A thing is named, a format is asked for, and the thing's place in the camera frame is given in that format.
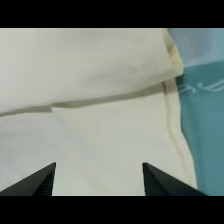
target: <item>white cloth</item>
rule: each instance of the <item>white cloth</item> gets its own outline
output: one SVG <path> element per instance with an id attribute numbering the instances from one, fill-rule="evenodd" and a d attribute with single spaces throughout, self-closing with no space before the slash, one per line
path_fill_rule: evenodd
<path id="1" fill-rule="evenodd" d="M 0 113 L 147 88 L 183 71 L 166 29 L 0 29 Z"/>
<path id="2" fill-rule="evenodd" d="M 170 82 L 107 103 L 2 117 L 0 190 L 51 162 L 53 195 L 144 195 L 143 162 L 196 187 Z"/>

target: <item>teal surface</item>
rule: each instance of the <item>teal surface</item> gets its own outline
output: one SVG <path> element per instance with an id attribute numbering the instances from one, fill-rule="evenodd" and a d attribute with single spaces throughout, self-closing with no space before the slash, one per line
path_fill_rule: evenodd
<path id="1" fill-rule="evenodd" d="M 187 68 L 177 83 L 199 189 L 224 195 L 224 62 Z"/>

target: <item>light blue patch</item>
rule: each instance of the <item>light blue patch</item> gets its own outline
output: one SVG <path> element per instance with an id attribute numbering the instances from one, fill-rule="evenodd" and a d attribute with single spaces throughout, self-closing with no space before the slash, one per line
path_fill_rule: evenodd
<path id="1" fill-rule="evenodd" d="M 189 67 L 177 83 L 199 189 L 224 195 L 224 62 Z"/>

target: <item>white fabric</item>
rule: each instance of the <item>white fabric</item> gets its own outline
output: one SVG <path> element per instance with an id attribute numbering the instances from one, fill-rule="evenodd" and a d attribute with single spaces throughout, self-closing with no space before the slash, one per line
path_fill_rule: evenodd
<path id="1" fill-rule="evenodd" d="M 172 82 L 107 103 L 2 117 L 0 190 L 51 162 L 53 195 L 144 195 L 143 162 L 196 187 Z"/>
<path id="2" fill-rule="evenodd" d="M 0 49 L 0 113 L 130 93 L 183 70 L 160 28 L 0 29 Z"/>

